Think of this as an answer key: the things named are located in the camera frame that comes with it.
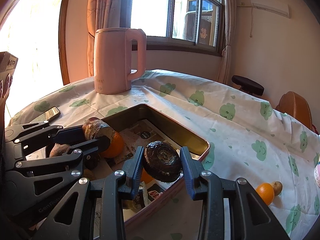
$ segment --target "small potato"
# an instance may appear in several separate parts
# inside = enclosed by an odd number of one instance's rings
[[[70,145],[68,144],[58,144],[56,143],[54,145],[54,147],[52,148],[49,157],[57,157],[57,156],[61,156],[63,153],[65,153],[68,148],[70,147]]]
[[[279,181],[274,181],[270,183],[275,192],[275,196],[278,196],[282,192],[282,183]]]
[[[90,170],[88,170],[88,169],[85,169],[85,170],[83,171],[83,176],[82,176],[82,177],[86,177],[86,178],[88,178],[90,181],[93,181],[93,180],[97,179],[96,176],[93,174],[93,172],[90,171]]]

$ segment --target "pink object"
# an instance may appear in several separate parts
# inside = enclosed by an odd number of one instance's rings
[[[131,73],[132,40],[138,41],[138,70]],[[131,89],[131,81],[146,70],[147,36],[141,30],[105,28],[94,41],[94,89],[105,95]]]
[[[318,187],[320,187],[319,174],[320,174],[320,164],[318,163],[317,166],[315,167],[315,170],[314,170],[314,176],[315,176],[315,180],[316,180]]]

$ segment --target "orange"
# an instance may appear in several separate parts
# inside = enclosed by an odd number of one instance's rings
[[[267,205],[270,205],[275,197],[273,187],[269,183],[262,183],[259,185],[256,188],[256,192]]]
[[[142,175],[141,175],[141,179],[140,181],[144,181],[145,184],[148,184],[149,182],[151,182],[153,180],[153,177],[151,177],[146,171],[145,169],[142,170]]]
[[[110,143],[109,148],[106,149],[104,152],[100,153],[100,156],[104,158],[117,157],[120,153],[122,153],[123,148],[123,138],[121,137],[120,133],[115,131],[115,136],[113,137],[113,140]]]

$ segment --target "white tablecloth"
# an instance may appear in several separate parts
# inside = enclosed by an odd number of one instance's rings
[[[52,106],[70,127],[137,104],[149,104],[206,139],[211,150],[204,167],[221,178],[246,178],[253,187],[281,181],[283,191],[270,209],[291,239],[302,239],[319,215],[320,189],[313,176],[319,136],[267,101],[206,79],[163,70],[146,71],[130,91],[101,95],[93,77],[69,84],[17,113],[11,125],[28,123]],[[201,201],[183,189],[127,239],[197,239]]]

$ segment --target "cream wall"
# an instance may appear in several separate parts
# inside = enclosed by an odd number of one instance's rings
[[[250,0],[238,1],[251,4]],[[262,98],[274,108],[284,93],[300,94],[319,129],[320,25],[303,0],[278,1],[289,5],[290,19],[253,9],[252,38],[251,8],[237,8],[230,76],[260,83],[265,88]]]
[[[88,0],[69,0],[66,19],[66,52],[70,82],[88,77]]]
[[[66,20],[66,50],[70,82],[88,76],[87,70],[87,3],[88,0],[69,0]],[[112,27],[119,26],[120,2],[118,15]],[[147,69],[165,69],[207,79],[215,79],[221,57],[183,52],[148,50]],[[132,52],[132,67],[136,66],[136,51]]]

